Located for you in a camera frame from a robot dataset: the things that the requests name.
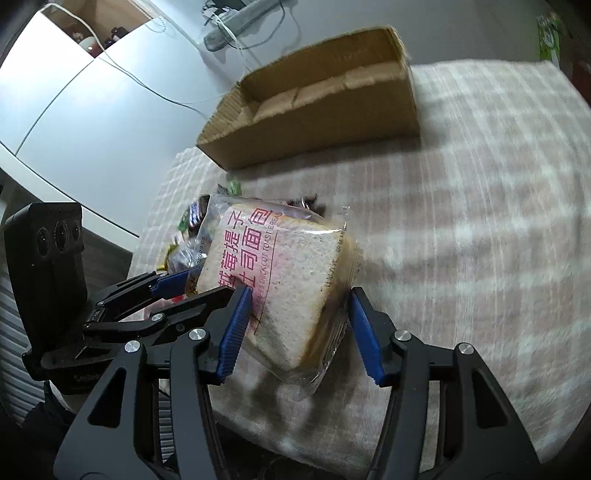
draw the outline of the box flap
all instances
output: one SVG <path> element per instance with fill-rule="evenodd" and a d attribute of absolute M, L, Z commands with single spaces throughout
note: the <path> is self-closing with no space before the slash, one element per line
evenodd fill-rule
<path fill-rule="evenodd" d="M 241 84 L 262 102 L 358 67 L 403 59 L 406 52 L 392 27 L 359 30 L 297 50 L 246 75 Z"/>

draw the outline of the white cable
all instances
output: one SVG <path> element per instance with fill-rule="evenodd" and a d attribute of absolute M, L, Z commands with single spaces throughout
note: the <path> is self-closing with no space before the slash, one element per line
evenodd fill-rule
<path fill-rule="evenodd" d="M 246 66 L 246 55 L 244 55 L 244 49 L 242 48 L 242 45 L 240 45 L 240 42 L 236 38 L 236 35 L 234 35 L 234 32 L 226 26 L 226 24 L 222 21 L 221 18 L 219 18 L 215 13 L 212 13 L 212 17 L 214 18 L 213 22 L 218 27 L 222 27 L 228 33 L 228 35 L 232 37 L 232 40 L 236 44 L 236 48 L 240 50 L 240 54 L 242 55 L 242 61 L 244 62 L 244 74 L 242 75 L 242 78 L 244 78 L 246 76 L 246 73 L 248 72 L 248 67 Z"/>
<path fill-rule="evenodd" d="M 203 112 L 200 112 L 199 110 L 197 110 L 196 108 L 191 107 L 191 105 L 194 105 L 195 103 L 202 103 L 202 102 L 207 102 L 209 100 L 215 100 L 218 98 L 223 97 L 223 95 L 217 95 L 215 97 L 211 97 L 211 98 L 206 98 L 203 100 L 198 100 L 197 102 L 177 102 L 176 100 L 171 100 L 170 98 L 165 97 L 164 95 L 156 92 L 155 90 L 153 90 L 152 88 L 148 87 L 144 82 L 142 82 L 141 80 L 139 80 L 139 78 L 137 78 L 135 75 L 133 75 L 131 72 L 125 70 L 121 65 L 119 65 L 115 60 L 113 60 L 113 58 L 107 53 L 106 49 L 104 48 L 102 42 L 100 41 L 100 38 L 98 37 L 98 35 L 95 33 L 94 30 L 92 30 L 92 28 L 90 27 L 90 25 L 88 23 L 86 23 L 84 20 L 82 20 L 80 17 L 78 17 L 77 15 L 74 15 L 72 12 L 70 12 L 67 8 L 50 2 L 48 4 L 45 4 L 40 10 L 39 13 L 43 12 L 44 10 L 48 9 L 49 7 L 55 7 L 59 10 L 62 10 L 65 14 L 71 16 L 72 18 L 74 18 L 75 20 L 78 20 L 78 22 L 80 22 L 82 25 L 84 25 L 88 31 L 92 34 L 92 36 L 95 38 L 96 42 L 98 43 L 100 49 L 104 52 L 105 56 L 111 61 L 111 63 L 109 63 L 108 61 L 101 59 L 102 61 L 104 61 L 106 64 L 111 65 L 113 68 L 116 68 L 117 70 L 119 70 L 120 72 L 124 73 L 125 75 L 127 75 L 129 78 L 131 78 L 135 83 L 137 83 L 138 85 L 140 85 L 141 87 L 145 88 L 146 90 L 150 91 L 151 93 L 155 94 L 156 96 L 160 97 L 163 100 L 166 100 L 167 102 L 173 103 L 175 105 L 179 105 L 179 106 L 183 106 L 185 108 L 188 108 L 190 110 L 193 110 L 197 113 L 199 113 L 200 115 L 203 115 Z M 216 24 L 220 25 L 222 28 L 224 28 L 228 34 L 232 37 L 232 40 L 234 40 L 236 42 L 236 45 L 238 46 L 238 49 L 240 49 L 240 52 L 242 54 L 242 61 L 244 62 L 244 75 L 246 75 L 248 68 L 246 66 L 246 57 L 244 55 L 244 52 L 242 51 L 242 47 L 239 46 L 238 43 L 238 39 L 236 38 L 236 36 L 234 35 L 234 33 L 223 23 L 223 21 L 214 14 L 214 16 L 216 17 Z"/>

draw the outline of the white cabinet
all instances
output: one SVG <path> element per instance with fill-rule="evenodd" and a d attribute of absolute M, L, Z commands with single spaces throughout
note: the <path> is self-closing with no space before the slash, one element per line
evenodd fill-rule
<path fill-rule="evenodd" d="M 16 154 L 45 108 L 92 57 L 35 14 L 0 67 L 0 142 Z"/>
<path fill-rule="evenodd" d="M 150 88 L 180 101 L 223 93 L 199 52 L 171 25 L 150 22 L 108 49 Z M 18 158 L 89 210 L 139 235 L 174 156 L 194 146 L 219 99 L 167 102 L 94 59 L 55 99 Z"/>

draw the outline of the black cable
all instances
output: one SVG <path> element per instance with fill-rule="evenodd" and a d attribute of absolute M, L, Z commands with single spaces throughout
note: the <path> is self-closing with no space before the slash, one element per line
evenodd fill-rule
<path fill-rule="evenodd" d="M 283 0 L 279 0 L 279 5 L 281 7 L 281 19 L 279 20 L 279 23 L 277 24 L 277 26 L 273 29 L 273 31 L 271 32 L 271 34 L 265 40 L 260 41 L 259 43 L 255 43 L 254 45 L 249 45 L 247 47 L 235 47 L 234 45 L 232 45 L 228 41 L 228 39 L 226 38 L 226 35 L 227 34 L 221 29 L 221 27 L 219 25 L 217 27 L 220 29 L 220 32 L 222 33 L 223 38 L 224 38 L 224 40 L 226 40 L 226 43 L 228 44 L 228 46 L 231 47 L 231 48 L 234 48 L 235 50 L 250 50 L 251 48 L 260 47 L 261 45 L 264 45 L 270 39 L 273 38 L 273 35 L 275 35 L 275 33 L 277 33 L 277 30 L 279 30 L 279 27 L 281 26 L 281 24 L 285 20 L 285 16 L 287 14 L 285 12 L 285 6 L 283 5 Z"/>

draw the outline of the bread loaf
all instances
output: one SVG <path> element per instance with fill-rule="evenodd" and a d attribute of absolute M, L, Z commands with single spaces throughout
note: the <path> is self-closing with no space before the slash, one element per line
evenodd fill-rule
<path fill-rule="evenodd" d="M 197 291 L 237 282 L 253 287 L 246 338 L 273 366 L 290 372 L 318 367 L 330 342 L 329 316 L 335 313 L 327 307 L 343 301 L 351 262 L 343 253 L 348 242 L 342 230 L 278 209 L 234 205 L 226 211 Z"/>

